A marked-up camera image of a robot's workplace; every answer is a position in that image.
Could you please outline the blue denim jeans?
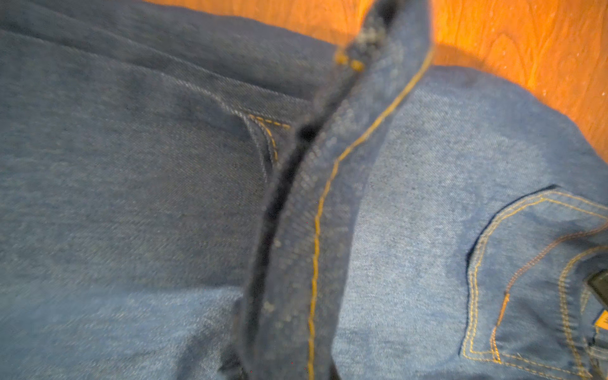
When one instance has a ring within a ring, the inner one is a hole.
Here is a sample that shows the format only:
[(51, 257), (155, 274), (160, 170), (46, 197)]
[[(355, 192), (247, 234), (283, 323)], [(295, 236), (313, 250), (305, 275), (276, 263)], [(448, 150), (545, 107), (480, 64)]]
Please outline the blue denim jeans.
[(607, 164), (429, 32), (2, 2), (1, 377), (605, 379)]

